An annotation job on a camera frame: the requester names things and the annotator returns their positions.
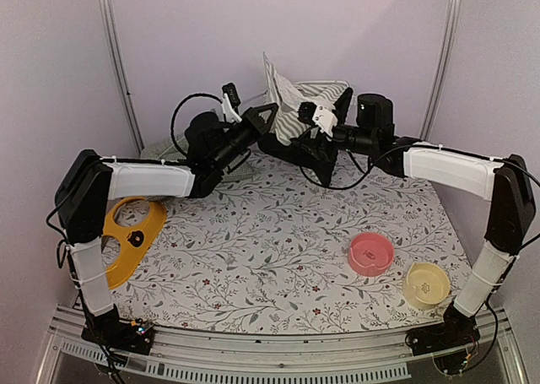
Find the pink bowl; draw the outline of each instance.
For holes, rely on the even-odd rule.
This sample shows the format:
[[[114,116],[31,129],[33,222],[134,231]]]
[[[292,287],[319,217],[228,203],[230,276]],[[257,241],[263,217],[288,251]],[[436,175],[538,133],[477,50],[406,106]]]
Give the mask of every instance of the pink bowl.
[[[348,250],[348,264],[358,274],[375,277],[394,261],[394,246],[383,235],[373,232],[356,235]]]

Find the floral tablecloth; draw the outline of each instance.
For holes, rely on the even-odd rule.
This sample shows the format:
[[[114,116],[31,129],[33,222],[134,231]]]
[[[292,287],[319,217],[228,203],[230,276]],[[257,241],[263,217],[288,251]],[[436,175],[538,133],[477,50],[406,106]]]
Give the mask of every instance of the floral tablecloth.
[[[448,273],[452,292],[469,263],[433,187],[374,170],[346,191],[310,184],[297,166],[254,153],[252,180],[226,183],[204,199],[165,202],[168,219],[133,276],[112,291],[124,317],[174,327],[235,333],[340,333],[440,319],[403,299],[414,262]],[[335,185],[359,178],[339,158]],[[120,224],[144,218],[128,204]],[[351,238],[383,234],[396,247],[383,275],[361,277],[347,264]],[[106,263],[118,251],[109,241]]]

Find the white partition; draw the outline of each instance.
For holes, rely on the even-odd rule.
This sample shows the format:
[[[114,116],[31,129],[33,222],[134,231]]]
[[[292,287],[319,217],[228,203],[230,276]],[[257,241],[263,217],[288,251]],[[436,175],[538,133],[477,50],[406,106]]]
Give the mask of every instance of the white partition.
[[[167,138],[176,104],[236,83],[265,89],[262,51],[293,81],[348,80],[395,104],[397,132],[418,135],[448,0],[112,0],[145,143]],[[212,101],[193,103],[181,131]]]

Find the yellow bowl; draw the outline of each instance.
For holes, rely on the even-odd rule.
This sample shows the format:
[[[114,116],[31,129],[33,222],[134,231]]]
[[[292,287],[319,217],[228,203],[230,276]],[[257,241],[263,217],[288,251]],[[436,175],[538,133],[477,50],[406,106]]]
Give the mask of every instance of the yellow bowl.
[[[419,310],[435,308],[450,294],[450,280],[433,263],[414,263],[403,281],[405,300]]]

